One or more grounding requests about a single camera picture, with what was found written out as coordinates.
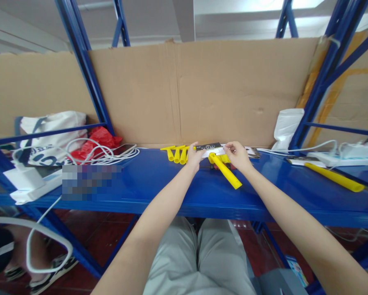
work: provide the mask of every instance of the red plastic bag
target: red plastic bag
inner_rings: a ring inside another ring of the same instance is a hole
[[[119,147],[122,141],[122,137],[111,135],[110,132],[107,131],[106,128],[102,126],[95,127],[94,129],[91,130],[90,139],[95,140],[100,145],[104,145],[110,149]],[[84,161],[87,158],[87,156],[91,153],[92,149],[95,148],[96,146],[97,146],[96,143],[92,141],[86,141],[81,147],[81,149],[71,152],[71,155],[76,160]],[[100,148],[96,149],[93,152],[92,156],[89,158],[89,160],[93,159],[95,155],[98,155],[101,152],[102,149]]]

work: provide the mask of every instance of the gray object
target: gray object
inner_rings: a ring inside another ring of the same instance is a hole
[[[249,279],[257,295],[308,295],[291,269],[277,268],[260,277],[255,277],[251,264],[248,258],[246,259]]]

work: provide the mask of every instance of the gray pants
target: gray pants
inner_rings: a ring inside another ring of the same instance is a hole
[[[232,223],[206,219],[196,236],[189,222],[177,216],[152,263],[143,295],[150,294],[256,294]]]

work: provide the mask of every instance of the hand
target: hand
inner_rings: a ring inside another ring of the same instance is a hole
[[[251,161],[248,158],[248,152],[238,141],[231,141],[224,147],[225,153],[229,157],[230,162],[240,171],[252,167]]]
[[[193,168],[195,168],[196,172],[199,171],[199,167],[200,167],[199,163],[203,159],[202,156],[205,153],[205,150],[196,151],[196,150],[193,149],[193,147],[195,145],[198,145],[198,144],[199,144],[199,142],[195,142],[195,143],[191,144],[189,146],[189,149],[188,149],[188,163],[187,163],[187,165],[192,166]]]

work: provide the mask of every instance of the floor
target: floor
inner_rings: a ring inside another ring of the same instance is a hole
[[[110,253],[134,216],[132,214],[122,213],[60,209],[55,210],[55,213],[101,265],[108,260]],[[265,234],[256,234],[249,221],[232,220],[232,222],[241,236],[245,251],[256,276],[282,266],[275,249],[271,246]],[[297,259],[308,282],[311,283],[314,279],[312,271],[297,248],[276,223],[267,225],[283,253],[294,256]],[[357,229],[335,227],[331,229],[346,239],[351,239],[357,232]],[[368,234],[363,233],[353,243],[344,241],[338,237],[337,239],[347,250],[354,251],[368,239]],[[59,244],[52,243],[49,246],[48,252],[50,257],[54,258],[59,254],[65,253],[65,250]],[[27,275],[16,282],[10,283],[7,283],[4,276],[0,275],[0,289],[9,294],[29,294],[29,289],[27,288],[28,282],[29,277]],[[97,279],[82,265],[78,264],[73,270],[58,279],[43,294],[86,295],[90,294],[96,283]]]

